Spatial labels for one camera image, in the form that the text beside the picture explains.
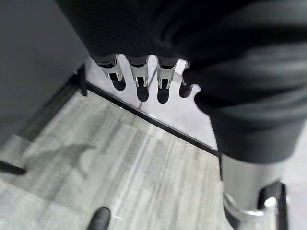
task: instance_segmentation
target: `wooden floor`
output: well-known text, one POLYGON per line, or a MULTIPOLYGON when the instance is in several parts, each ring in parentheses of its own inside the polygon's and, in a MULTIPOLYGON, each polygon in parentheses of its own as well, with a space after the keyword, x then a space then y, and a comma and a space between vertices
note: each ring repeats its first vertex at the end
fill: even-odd
POLYGON ((12 137, 1 159, 28 172, 0 175, 0 229, 85 230, 102 205, 110 230, 231 229, 215 156, 93 93, 76 93, 35 141, 12 137))

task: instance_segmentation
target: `metal leg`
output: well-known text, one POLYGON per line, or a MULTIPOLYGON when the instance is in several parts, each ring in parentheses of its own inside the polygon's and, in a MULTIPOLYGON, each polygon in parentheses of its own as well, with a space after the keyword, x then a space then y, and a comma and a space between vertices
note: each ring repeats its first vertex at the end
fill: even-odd
POLYGON ((19 168, 15 165, 12 165, 10 163, 0 161, 0 172, 10 173, 14 175, 24 175, 26 173, 26 170, 23 168, 19 168))
POLYGON ((79 85, 81 90, 81 95, 87 96, 87 88, 86 88, 86 72, 85 72, 85 63, 77 70, 77 74, 79 77, 79 85))

